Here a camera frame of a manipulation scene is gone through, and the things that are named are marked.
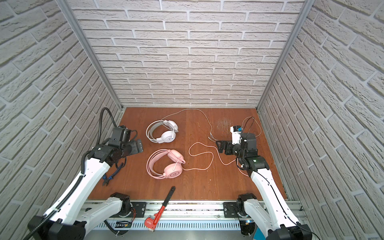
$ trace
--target headset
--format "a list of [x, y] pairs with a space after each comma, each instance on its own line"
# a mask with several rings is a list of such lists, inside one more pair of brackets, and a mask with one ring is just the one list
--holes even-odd
[[[167, 167], [165, 167], [163, 174], [155, 172], [153, 170], [153, 165], [165, 155], [168, 155], [168, 157], [175, 163], [169, 164]], [[170, 149], [160, 149], [152, 153], [152, 155], [149, 157], [147, 161], [147, 172], [151, 177], [156, 179], [174, 178], [181, 174], [181, 172], [183, 171], [181, 164], [184, 163], [184, 157], [178, 151]]]
[[[153, 131], [161, 126], [161, 125], [164, 125], [165, 127], [167, 127], [168, 129], [170, 129], [170, 131], [166, 131], [164, 132], [161, 137], [158, 137], [158, 138], [154, 138], [152, 136], [152, 133]], [[147, 138], [151, 141], [151, 142], [158, 142], [158, 143], [164, 143], [164, 142], [172, 142], [173, 140], [175, 140], [176, 138], [176, 133], [179, 131], [179, 127], [177, 126], [177, 124], [172, 121], [172, 120], [158, 120], [158, 121], [154, 121], [153, 123], [151, 123], [148, 127], [147, 127], [147, 130], [146, 130], [146, 135], [147, 135]]]

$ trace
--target white brick wall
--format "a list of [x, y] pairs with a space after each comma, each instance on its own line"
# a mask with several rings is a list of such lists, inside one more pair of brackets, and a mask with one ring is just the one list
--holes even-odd
[[382, 0], [316, 0], [260, 116], [321, 239], [384, 238]]
[[235, 90], [235, 85], [265, 86], [303, 4], [301, 0], [69, 2], [124, 106], [251, 108], [263, 87], [240, 93], [241, 97], [230, 91], [215, 97], [215, 91]]
[[57, 3], [0, 2], [0, 239], [69, 186], [102, 106], [119, 114]]

